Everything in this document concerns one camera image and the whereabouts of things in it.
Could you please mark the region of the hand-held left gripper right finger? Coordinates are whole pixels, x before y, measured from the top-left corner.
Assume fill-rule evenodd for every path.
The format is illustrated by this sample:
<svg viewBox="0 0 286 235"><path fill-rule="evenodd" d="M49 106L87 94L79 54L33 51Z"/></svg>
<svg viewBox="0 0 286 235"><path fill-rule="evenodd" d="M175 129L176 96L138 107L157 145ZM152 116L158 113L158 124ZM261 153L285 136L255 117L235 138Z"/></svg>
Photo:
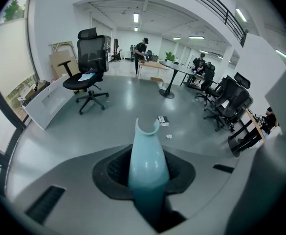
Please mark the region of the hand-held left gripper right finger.
<svg viewBox="0 0 286 235"><path fill-rule="evenodd" d="M188 161L164 150L169 172L169 181L165 187L166 195L183 193L193 182L196 171Z"/></svg>

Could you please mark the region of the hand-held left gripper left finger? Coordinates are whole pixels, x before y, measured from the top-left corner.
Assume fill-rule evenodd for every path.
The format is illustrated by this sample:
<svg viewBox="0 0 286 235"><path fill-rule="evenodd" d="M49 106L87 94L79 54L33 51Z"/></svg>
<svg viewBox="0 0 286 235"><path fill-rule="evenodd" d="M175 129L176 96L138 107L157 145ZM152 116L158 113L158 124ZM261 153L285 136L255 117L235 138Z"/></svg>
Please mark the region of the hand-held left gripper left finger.
<svg viewBox="0 0 286 235"><path fill-rule="evenodd" d="M107 197L114 200L133 199L133 192L128 188L131 154L132 145L128 145L95 164L93 182Z"/></svg>

